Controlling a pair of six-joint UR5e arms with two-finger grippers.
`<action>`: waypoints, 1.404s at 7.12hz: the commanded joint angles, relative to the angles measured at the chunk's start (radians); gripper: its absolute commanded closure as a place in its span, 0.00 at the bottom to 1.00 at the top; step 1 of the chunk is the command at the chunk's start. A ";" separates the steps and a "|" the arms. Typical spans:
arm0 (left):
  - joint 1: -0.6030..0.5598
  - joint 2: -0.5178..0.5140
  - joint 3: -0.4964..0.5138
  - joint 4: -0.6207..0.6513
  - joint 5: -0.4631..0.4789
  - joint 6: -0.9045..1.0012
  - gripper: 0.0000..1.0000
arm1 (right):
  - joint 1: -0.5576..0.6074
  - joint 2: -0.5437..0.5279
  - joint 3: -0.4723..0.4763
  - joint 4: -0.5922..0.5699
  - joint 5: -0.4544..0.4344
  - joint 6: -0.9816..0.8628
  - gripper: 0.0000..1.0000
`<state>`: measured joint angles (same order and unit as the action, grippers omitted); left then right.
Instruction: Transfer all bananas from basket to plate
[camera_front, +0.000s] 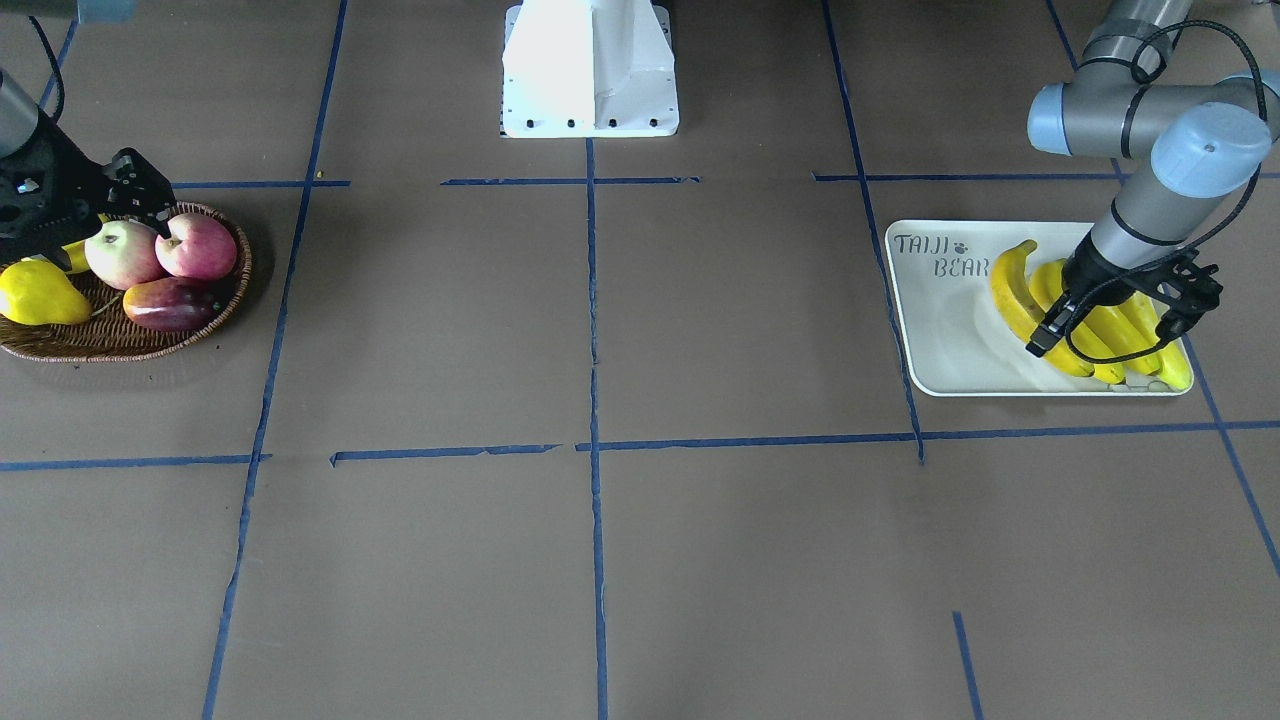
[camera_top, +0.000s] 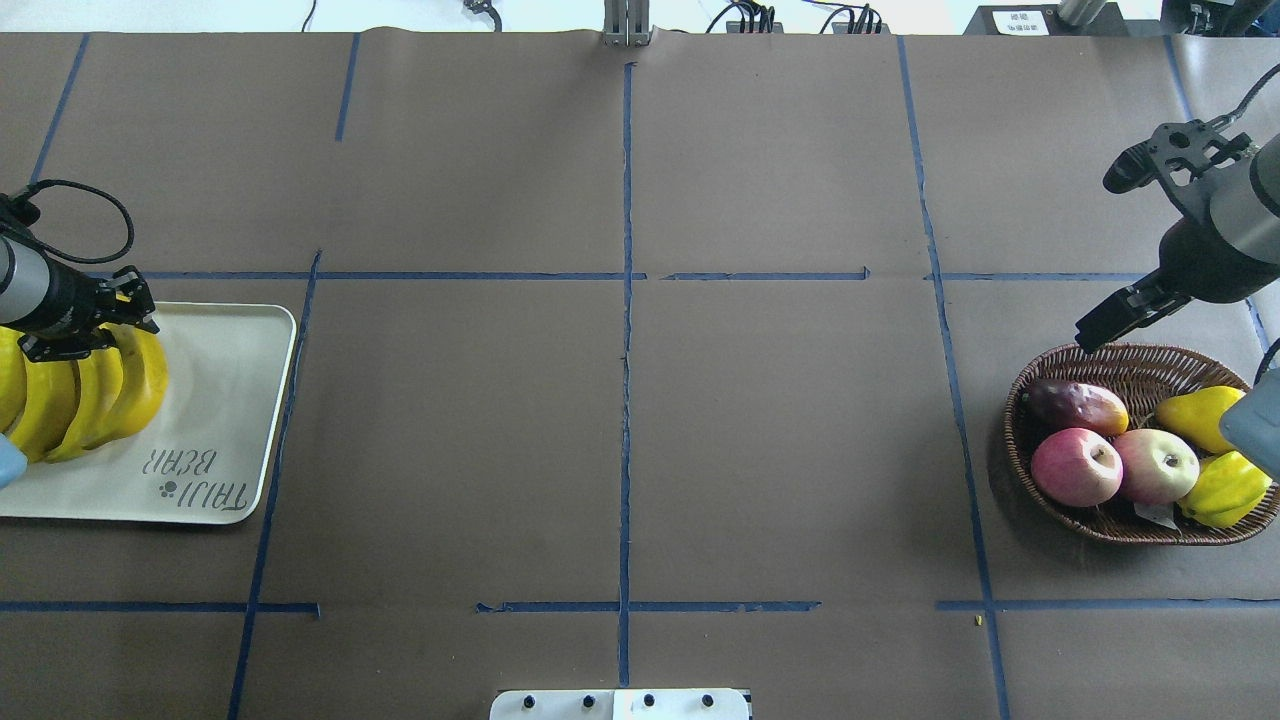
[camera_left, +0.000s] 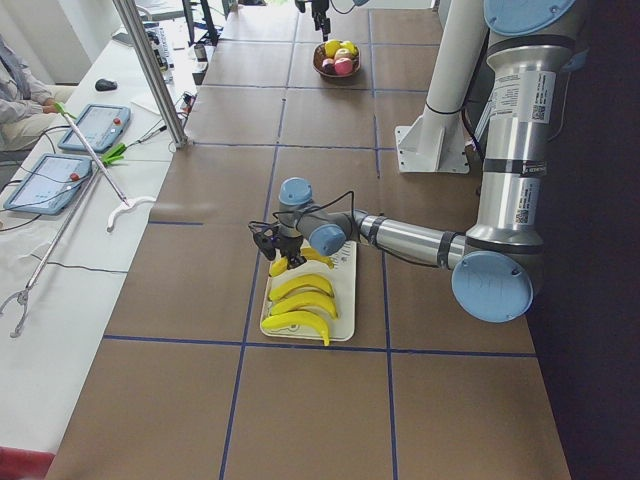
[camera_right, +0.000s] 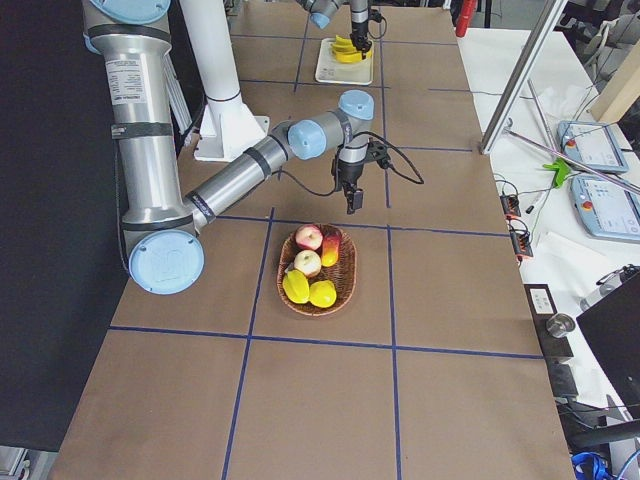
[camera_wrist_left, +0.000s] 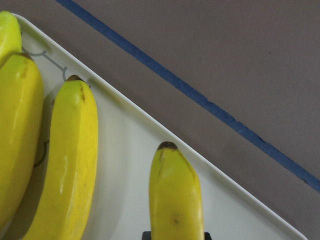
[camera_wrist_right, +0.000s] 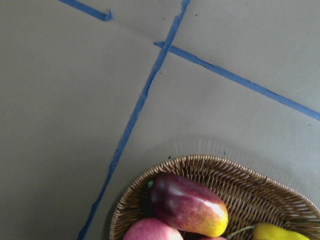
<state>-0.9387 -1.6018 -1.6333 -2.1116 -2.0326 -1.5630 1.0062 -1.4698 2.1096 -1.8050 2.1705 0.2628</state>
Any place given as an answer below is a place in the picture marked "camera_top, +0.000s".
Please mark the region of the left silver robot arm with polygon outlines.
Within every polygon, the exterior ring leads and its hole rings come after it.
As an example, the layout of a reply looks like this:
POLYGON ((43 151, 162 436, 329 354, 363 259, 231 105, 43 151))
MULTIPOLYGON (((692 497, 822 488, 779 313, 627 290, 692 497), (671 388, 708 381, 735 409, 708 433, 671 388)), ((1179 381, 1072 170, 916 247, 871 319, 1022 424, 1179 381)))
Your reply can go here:
POLYGON ((97 279, 58 259, 3 238, 3 486, 140 433, 166 393, 145 278, 125 266, 97 279))

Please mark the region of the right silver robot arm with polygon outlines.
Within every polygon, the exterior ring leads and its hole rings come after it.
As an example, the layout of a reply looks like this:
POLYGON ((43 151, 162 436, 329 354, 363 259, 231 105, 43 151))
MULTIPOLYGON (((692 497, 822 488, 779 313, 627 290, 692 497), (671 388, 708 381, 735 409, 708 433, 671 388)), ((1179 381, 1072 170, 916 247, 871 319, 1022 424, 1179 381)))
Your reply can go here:
POLYGON ((1277 282, 1279 147, 1219 123, 1157 126, 1103 177, 1111 193, 1157 182, 1179 213, 1158 242, 1158 265, 1076 322, 1075 343, 1094 354, 1192 301, 1236 304, 1277 282))

